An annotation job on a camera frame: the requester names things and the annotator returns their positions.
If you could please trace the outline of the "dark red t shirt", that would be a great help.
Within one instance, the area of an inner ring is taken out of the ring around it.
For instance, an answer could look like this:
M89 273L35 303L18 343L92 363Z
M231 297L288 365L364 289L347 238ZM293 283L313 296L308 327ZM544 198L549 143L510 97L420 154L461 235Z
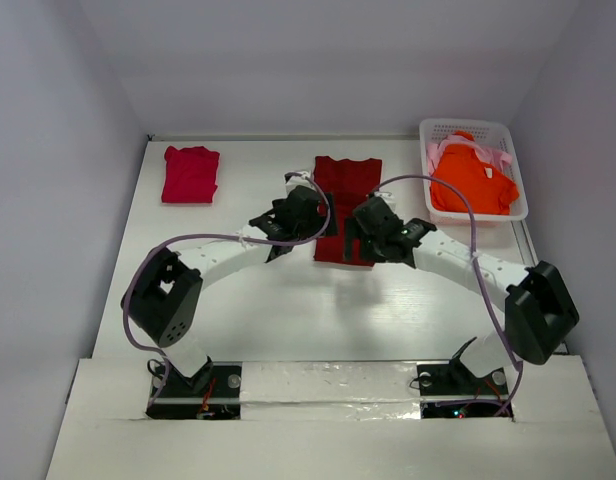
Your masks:
M324 237L317 241L314 260L355 267L374 266L373 262L361 258L359 240L352 243L350 260L344 259L345 220L352 217L353 210L367 199L367 194L381 182L382 160L341 159L329 156L315 158L314 180L325 193L334 199L335 216L339 233L335 237Z

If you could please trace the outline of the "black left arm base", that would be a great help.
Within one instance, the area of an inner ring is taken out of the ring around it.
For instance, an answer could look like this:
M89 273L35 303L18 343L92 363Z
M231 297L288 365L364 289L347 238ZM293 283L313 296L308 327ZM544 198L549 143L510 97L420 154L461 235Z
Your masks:
M239 420L242 367L240 362L208 361L193 379L174 368L162 383L165 366L149 360L152 376L146 415L154 420Z

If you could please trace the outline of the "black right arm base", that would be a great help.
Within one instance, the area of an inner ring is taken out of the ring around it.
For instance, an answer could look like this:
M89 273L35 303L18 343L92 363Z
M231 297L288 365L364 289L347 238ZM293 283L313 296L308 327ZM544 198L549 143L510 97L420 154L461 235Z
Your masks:
M446 363L418 364L408 387L420 394L423 419L488 418L508 399L509 389L502 368L485 377L474 376L459 357L475 342L466 342Z

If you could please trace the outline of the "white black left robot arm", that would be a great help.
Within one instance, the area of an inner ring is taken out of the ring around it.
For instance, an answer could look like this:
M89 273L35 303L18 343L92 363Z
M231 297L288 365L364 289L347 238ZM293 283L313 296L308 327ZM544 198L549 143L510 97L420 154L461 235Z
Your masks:
M162 242L149 251L121 299L127 340L162 358L162 384L174 377L186 394L203 392L212 361L190 333L202 291L336 234L332 196L315 185L299 185L234 234L188 234Z

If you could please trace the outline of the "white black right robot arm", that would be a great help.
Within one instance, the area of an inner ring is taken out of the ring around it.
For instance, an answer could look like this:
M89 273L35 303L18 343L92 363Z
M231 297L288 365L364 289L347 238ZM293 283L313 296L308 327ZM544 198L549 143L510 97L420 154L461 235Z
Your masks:
M504 315L492 333L468 340L448 368L450 384L470 392L485 376L519 362L544 365L579 321L559 270L541 261L511 263L462 244L434 224L400 219L371 196L344 223L344 255L357 249L369 263L404 264L436 274L475 294Z

